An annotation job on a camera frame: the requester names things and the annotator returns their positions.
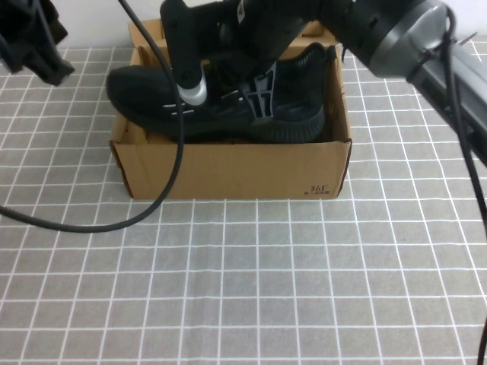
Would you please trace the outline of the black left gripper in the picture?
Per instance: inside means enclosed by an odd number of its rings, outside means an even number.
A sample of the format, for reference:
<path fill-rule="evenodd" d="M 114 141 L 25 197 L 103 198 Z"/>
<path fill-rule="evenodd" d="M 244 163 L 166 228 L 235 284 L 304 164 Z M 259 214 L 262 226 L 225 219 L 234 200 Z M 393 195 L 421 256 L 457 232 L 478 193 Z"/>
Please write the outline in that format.
<path fill-rule="evenodd" d="M 75 71 L 57 51 L 67 36 L 51 1 L 1 2 L 1 62 L 10 72 L 29 68 L 44 83 L 59 86 Z"/>

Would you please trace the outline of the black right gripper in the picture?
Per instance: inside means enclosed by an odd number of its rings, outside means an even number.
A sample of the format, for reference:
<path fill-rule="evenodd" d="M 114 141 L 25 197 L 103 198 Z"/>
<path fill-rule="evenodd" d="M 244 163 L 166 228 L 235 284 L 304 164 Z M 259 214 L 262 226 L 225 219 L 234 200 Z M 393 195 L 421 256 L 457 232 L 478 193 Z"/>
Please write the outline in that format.
<path fill-rule="evenodd" d="M 208 57 L 208 96 L 240 92 L 251 123 L 266 124 L 274 116 L 274 62 L 296 38 L 326 45 L 337 40 L 318 22 L 321 1 L 224 1 L 223 5 L 219 41 L 224 55 Z M 245 72 L 265 73 L 242 82 Z"/>

